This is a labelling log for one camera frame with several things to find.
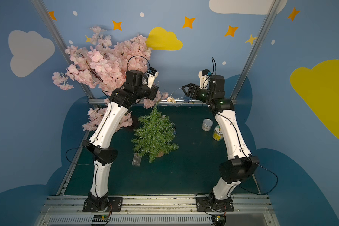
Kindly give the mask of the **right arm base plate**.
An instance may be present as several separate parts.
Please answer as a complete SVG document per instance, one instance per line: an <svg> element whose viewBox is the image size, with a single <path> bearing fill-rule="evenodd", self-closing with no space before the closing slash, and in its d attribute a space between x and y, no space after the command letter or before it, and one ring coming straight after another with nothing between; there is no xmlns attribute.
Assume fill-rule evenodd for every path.
<svg viewBox="0 0 339 226"><path fill-rule="evenodd" d="M231 198L217 200L212 197L197 196L196 209L198 212L233 212L234 205Z"/></svg>

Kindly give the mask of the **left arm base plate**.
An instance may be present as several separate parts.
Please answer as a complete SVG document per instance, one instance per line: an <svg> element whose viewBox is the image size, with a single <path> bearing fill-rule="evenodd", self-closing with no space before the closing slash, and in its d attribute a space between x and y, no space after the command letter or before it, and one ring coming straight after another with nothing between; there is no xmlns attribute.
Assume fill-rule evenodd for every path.
<svg viewBox="0 0 339 226"><path fill-rule="evenodd" d="M87 198L84 202L83 212L120 212L122 207L122 197Z"/></svg>

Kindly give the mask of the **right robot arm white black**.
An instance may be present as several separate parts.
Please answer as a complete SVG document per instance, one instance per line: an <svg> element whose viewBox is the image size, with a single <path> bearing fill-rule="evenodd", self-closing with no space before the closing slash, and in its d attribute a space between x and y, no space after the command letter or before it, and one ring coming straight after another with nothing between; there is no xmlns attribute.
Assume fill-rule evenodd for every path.
<svg viewBox="0 0 339 226"><path fill-rule="evenodd" d="M199 201L199 211L233 211L231 194L242 182L252 176L260 161L246 146L237 124L232 100L225 97L225 79L212 75L196 85L181 88L186 97L205 103L222 131L228 160L219 167L220 179L204 201Z"/></svg>

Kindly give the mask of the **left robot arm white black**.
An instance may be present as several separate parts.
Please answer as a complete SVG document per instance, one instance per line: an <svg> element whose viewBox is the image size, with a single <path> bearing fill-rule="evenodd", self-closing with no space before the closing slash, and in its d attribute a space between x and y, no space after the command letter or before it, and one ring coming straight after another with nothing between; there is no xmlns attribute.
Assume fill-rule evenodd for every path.
<svg viewBox="0 0 339 226"><path fill-rule="evenodd" d="M158 87L154 85L158 71L150 67L143 73L138 70L126 72L126 81L122 87L111 92L107 110L96 131L82 146L87 148L94 159L93 183L84 202L84 212L119 212L121 207L113 207L108 197L108 179L110 169L118 156L118 151L110 147L117 126L129 108L137 100L154 100Z"/></svg>

